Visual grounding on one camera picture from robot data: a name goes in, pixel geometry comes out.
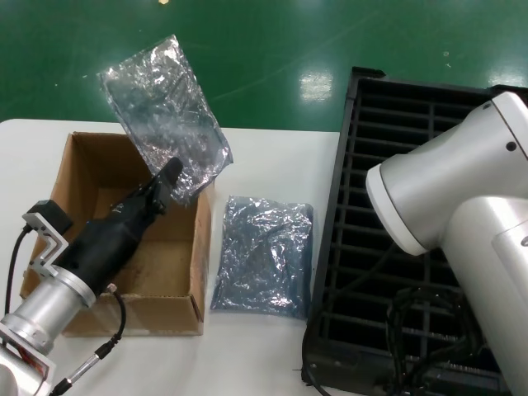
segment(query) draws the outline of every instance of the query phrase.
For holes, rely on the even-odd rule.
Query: screw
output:
[[[114,285],[113,283],[110,283],[110,284],[106,287],[105,292],[106,292],[106,293],[114,293],[116,290],[117,290],[117,286]]]
[[[515,142],[508,142],[506,144],[506,150],[508,151],[514,151],[517,148],[517,145]]]

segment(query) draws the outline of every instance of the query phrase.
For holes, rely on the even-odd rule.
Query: silver foil bag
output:
[[[231,149],[174,35],[99,74],[106,98],[152,174],[172,157],[172,197],[188,205],[233,162]]]
[[[314,209],[229,197],[211,309],[307,318]]]

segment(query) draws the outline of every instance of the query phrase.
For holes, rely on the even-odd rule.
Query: open cardboard box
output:
[[[104,217],[152,175],[123,134],[73,133],[68,137],[51,199],[72,219],[71,242],[90,219]],[[114,279],[127,308],[125,335],[198,335],[203,332],[209,268],[210,206],[206,194],[189,208],[172,202],[146,231],[136,253]],[[37,241],[32,259],[43,250]],[[21,296],[39,284],[28,268]],[[102,295],[64,331],[67,336],[111,335],[119,307]]]

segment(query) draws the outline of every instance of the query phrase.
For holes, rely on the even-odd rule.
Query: black plastic tray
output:
[[[407,153],[458,125],[475,107],[501,92],[526,101],[528,90],[421,85],[387,78],[379,70],[353,68],[337,148],[332,187],[313,290],[313,309],[365,273],[392,240],[370,205],[365,189],[368,169]],[[385,341],[390,300],[404,288],[431,285],[459,289],[440,250],[413,257],[399,251],[384,269],[324,313],[309,359],[321,384],[367,395],[385,395],[393,365]],[[409,361],[453,342],[454,319],[444,309],[416,305],[405,321]],[[431,394],[508,394],[493,358],[479,356],[446,362],[428,374],[437,378]]]

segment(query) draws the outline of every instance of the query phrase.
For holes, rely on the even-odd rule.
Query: green epoxy floor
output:
[[[96,73],[176,34],[225,127],[337,131],[351,66],[528,85],[523,0],[2,0],[0,121],[115,121]]]

